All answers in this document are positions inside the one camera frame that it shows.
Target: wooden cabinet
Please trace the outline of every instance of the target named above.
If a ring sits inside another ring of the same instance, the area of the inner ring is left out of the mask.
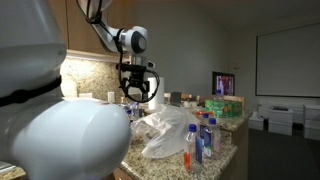
[[[76,0],[66,0],[69,49],[98,54],[108,54],[102,47],[98,34],[87,23],[82,10]]]
[[[125,172],[117,168],[107,177],[102,178],[101,180],[132,180]]]
[[[118,53],[107,52],[103,48],[98,34],[78,7],[77,0],[49,0],[49,4],[68,49],[118,56]],[[115,0],[102,12],[103,17],[111,27],[132,28],[134,4],[132,0]]]
[[[131,180],[131,178],[119,168],[113,171],[113,175],[116,180]]]
[[[48,0],[48,3],[58,24],[63,41],[68,48],[67,7],[65,0]]]
[[[135,22],[134,0],[115,0],[108,8],[108,24],[114,28],[132,28]]]

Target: tv screen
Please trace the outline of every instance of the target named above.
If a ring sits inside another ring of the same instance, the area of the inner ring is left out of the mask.
[[[212,72],[212,94],[216,94],[217,90],[221,90],[221,94],[225,96],[234,96],[235,75],[222,72]]]

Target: plastic bag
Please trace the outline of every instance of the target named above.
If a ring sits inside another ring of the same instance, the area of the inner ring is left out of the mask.
[[[155,113],[132,124],[133,140],[146,143],[144,157],[164,158],[183,150],[188,125],[198,121],[183,108],[161,104]]]

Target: dark floor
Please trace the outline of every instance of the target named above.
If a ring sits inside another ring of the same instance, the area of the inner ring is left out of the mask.
[[[266,125],[249,130],[249,180],[319,180],[320,141],[303,138],[302,125],[293,126],[292,136]]]

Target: water bottle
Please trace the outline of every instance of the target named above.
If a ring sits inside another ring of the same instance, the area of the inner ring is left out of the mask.
[[[127,115],[128,115],[128,118],[129,118],[130,122],[135,121],[135,118],[134,118],[134,116],[132,115],[131,109],[128,109],[128,110],[127,110]]]
[[[222,117],[223,116],[223,108],[224,108],[224,99],[223,95],[221,95],[221,90],[216,91],[216,95],[213,99],[213,114],[214,117]]]
[[[202,141],[202,146],[204,144],[204,129],[207,127],[209,122],[209,114],[202,114],[202,118],[200,120],[200,138]]]
[[[126,97],[121,97],[119,106],[122,107],[122,109],[124,109],[125,111],[130,109],[129,103]]]
[[[142,109],[141,109],[138,102],[134,103],[134,106],[132,108],[132,112],[133,112],[133,116],[136,120],[142,118]]]
[[[216,125],[216,119],[210,118],[204,132],[204,156],[209,159],[219,159],[221,152],[221,131]]]
[[[197,126],[189,125],[189,133],[185,137],[184,146],[184,167],[189,173],[199,173],[202,163],[201,139],[197,136]]]

